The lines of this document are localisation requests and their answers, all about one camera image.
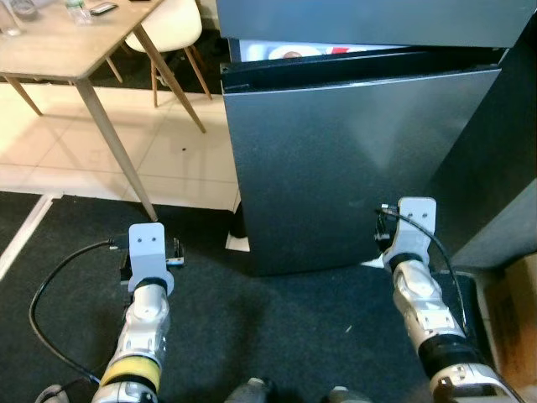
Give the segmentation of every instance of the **black refrigerator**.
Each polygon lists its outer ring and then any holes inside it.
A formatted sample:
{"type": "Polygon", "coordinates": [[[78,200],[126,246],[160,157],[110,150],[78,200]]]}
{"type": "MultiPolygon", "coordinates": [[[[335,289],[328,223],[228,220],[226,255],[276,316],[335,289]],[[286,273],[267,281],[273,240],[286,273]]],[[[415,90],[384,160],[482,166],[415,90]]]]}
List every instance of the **black refrigerator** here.
{"type": "Polygon", "coordinates": [[[259,275],[376,258],[374,209],[426,196],[535,11],[535,0],[217,5],[259,275]]]}

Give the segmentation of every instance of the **white chair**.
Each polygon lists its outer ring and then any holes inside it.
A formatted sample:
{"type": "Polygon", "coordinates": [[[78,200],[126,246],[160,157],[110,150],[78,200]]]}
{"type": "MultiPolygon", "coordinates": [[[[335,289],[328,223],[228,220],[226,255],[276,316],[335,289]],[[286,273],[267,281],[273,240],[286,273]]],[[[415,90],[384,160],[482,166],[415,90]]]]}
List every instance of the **white chair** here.
{"type": "MultiPolygon", "coordinates": [[[[143,21],[142,26],[159,52],[169,52],[179,49],[185,50],[186,57],[188,57],[190,64],[194,68],[194,72],[203,87],[203,91],[209,99],[212,99],[207,84],[203,80],[203,76],[194,59],[196,57],[201,64],[203,63],[198,51],[194,47],[194,43],[201,35],[201,17],[196,0],[164,0],[143,21]]],[[[145,51],[133,34],[130,34],[125,42],[138,52],[145,51]]],[[[158,106],[156,73],[156,68],[152,62],[151,87],[153,88],[154,107],[158,106]]]]}

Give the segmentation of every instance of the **wooden table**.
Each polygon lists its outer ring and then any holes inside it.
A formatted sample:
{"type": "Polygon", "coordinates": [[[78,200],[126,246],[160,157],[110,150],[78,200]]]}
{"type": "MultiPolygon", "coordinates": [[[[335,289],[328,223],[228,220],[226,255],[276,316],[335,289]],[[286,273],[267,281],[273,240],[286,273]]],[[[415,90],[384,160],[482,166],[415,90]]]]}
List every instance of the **wooden table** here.
{"type": "MultiPolygon", "coordinates": [[[[23,24],[22,35],[0,35],[0,76],[5,76],[38,114],[39,109],[18,83],[17,77],[75,83],[123,173],[154,221],[157,220],[157,214],[88,77],[133,32],[201,132],[205,132],[173,73],[141,25],[162,1],[114,0],[118,8],[95,17],[91,25],[77,26],[70,19],[64,3],[57,0],[39,10],[39,19],[23,24]]],[[[101,1],[90,1],[86,2],[86,6],[92,7],[98,3],[101,1]]]]}

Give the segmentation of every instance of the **phone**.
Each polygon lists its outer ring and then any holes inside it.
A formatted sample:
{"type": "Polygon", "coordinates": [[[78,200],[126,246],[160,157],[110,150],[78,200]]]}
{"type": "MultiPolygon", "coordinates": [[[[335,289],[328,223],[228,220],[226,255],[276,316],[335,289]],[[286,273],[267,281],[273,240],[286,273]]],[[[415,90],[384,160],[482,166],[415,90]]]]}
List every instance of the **phone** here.
{"type": "Polygon", "coordinates": [[[116,3],[104,2],[95,7],[90,8],[90,14],[95,16],[103,15],[104,13],[108,13],[110,10],[113,10],[116,7],[116,3]]]}

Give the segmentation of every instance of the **yellow band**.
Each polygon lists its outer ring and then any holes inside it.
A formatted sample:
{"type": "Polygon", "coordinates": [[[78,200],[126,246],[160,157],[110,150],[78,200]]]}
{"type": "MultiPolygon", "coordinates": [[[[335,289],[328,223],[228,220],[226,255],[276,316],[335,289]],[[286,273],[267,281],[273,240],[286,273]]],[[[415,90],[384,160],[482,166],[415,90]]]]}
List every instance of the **yellow band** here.
{"type": "Polygon", "coordinates": [[[141,356],[125,357],[107,368],[101,379],[101,385],[106,385],[112,378],[122,375],[136,375],[149,380],[159,391],[160,368],[151,359],[141,356]]]}

